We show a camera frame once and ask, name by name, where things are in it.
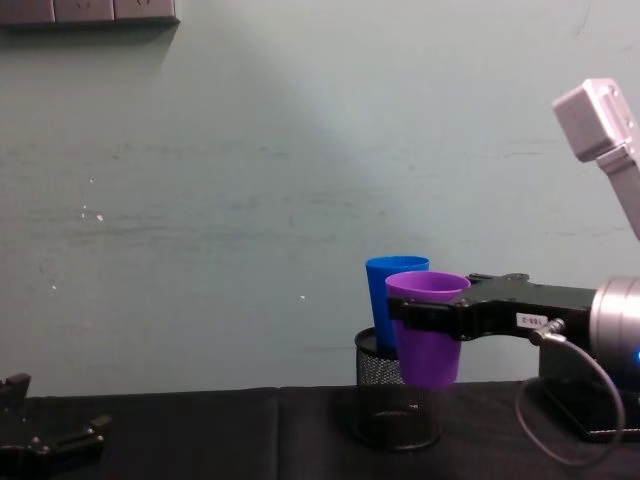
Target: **mesh pencil holder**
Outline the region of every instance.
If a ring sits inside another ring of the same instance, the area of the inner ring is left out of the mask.
[[[435,393],[405,385],[393,350],[378,348],[375,328],[358,333],[353,430],[367,445],[402,452],[440,437]]]

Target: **cable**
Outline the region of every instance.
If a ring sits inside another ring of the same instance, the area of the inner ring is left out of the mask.
[[[614,433],[611,442],[609,442],[607,446],[600,453],[586,460],[566,459],[558,455],[557,453],[551,451],[546,445],[544,445],[540,441],[538,437],[536,437],[533,434],[529,426],[526,424],[526,422],[524,421],[524,417],[522,416],[522,409],[520,406],[522,401],[522,396],[524,395],[524,392],[526,391],[527,387],[532,383],[534,383],[535,381],[540,380],[539,377],[530,378],[529,380],[522,382],[522,385],[520,385],[520,388],[518,389],[518,393],[516,394],[515,405],[514,405],[515,411],[516,411],[516,417],[518,418],[518,422],[520,423],[520,426],[524,430],[524,433],[527,434],[527,436],[531,439],[531,441],[535,443],[537,447],[540,450],[542,450],[545,454],[553,458],[556,462],[561,463],[562,465],[565,465],[567,467],[575,467],[575,468],[592,467],[602,462],[605,458],[611,455],[611,453],[616,449],[616,447],[618,447],[618,445],[620,444],[620,441],[622,440],[622,435],[624,433],[624,428],[626,424],[625,411],[624,411],[624,405],[622,404],[622,398],[620,397],[620,393],[618,392],[618,389],[613,383],[613,380],[611,380],[611,377],[607,374],[607,372],[604,371],[604,369],[598,364],[598,362],[596,362],[583,349],[571,343],[562,335],[558,335],[556,333],[549,333],[549,334],[543,335],[541,339],[543,342],[552,342],[557,345],[565,346],[570,350],[573,350],[585,362],[587,362],[598,373],[598,375],[600,375],[600,378],[602,378],[602,380],[604,381],[605,385],[607,386],[607,389],[609,390],[609,393],[611,393],[611,398],[613,400],[613,404],[616,409],[616,432]]]

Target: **electrical socket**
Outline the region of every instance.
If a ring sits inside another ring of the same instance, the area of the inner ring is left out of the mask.
[[[175,0],[114,0],[116,20],[177,22]]]
[[[0,0],[0,26],[53,23],[53,0]]]
[[[54,0],[56,23],[115,20],[113,0]]]

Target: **label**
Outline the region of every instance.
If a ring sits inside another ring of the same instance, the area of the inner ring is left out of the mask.
[[[532,313],[516,313],[516,324],[522,328],[536,328],[544,327],[549,323],[549,318],[544,315],[534,315]]]

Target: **table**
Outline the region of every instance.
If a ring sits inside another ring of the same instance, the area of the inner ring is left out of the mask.
[[[344,429],[350,387],[75,398],[33,398],[29,416],[56,431],[102,413],[113,417],[103,462],[60,479],[638,479],[640,443],[605,463],[567,469],[544,456],[513,413],[516,382],[456,384],[440,394],[440,441],[386,453]],[[536,432],[565,455],[602,448],[578,440],[534,395],[524,411]]]

